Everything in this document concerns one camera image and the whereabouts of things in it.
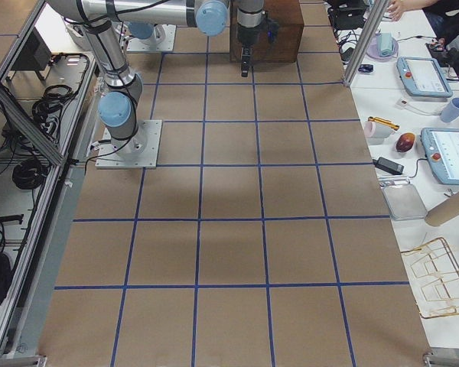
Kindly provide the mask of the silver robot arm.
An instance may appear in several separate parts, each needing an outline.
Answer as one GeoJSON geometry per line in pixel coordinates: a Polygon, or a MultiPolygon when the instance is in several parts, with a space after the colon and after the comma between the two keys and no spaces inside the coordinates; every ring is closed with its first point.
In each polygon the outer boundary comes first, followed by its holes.
{"type": "Polygon", "coordinates": [[[50,1],[49,6],[79,25],[103,72],[108,93],[101,98],[99,117],[122,157],[145,150],[147,138],[137,119],[142,93],[140,76],[129,66],[113,23],[167,24],[198,28],[217,36],[230,18],[230,1],[50,1]]]}
{"type": "Polygon", "coordinates": [[[128,30],[134,38],[143,42],[161,43],[166,38],[162,24],[129,22],[128,30]]]}

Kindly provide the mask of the person hand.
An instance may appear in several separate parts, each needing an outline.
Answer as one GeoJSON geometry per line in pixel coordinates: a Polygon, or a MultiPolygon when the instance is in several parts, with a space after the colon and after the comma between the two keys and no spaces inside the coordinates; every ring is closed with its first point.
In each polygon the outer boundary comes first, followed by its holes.
{"type": "Polygon", "coordinates": [[[413,11],[418,7],[417,1],[391,0],[387,12],[392,21],[398,21],[407,11],[413,11]]]}

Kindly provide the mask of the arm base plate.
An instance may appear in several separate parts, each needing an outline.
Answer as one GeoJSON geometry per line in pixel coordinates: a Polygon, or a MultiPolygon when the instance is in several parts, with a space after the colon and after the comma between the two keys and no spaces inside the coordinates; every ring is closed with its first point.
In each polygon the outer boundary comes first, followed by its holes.
{"type": "Polygon", "coordinates": [[[169,24],[129,23],[126,50],[129,53],[170,53],[174,49],[176,26],[169,24]]]}
{"type": "Polygon", "coordinates": [[[122,149],[116,151],[123,142],[99,147],[100,158],[96,159],[98,169],[155,169],[161,140],[162,120],[139,120],[138,132],[122,149]]]}

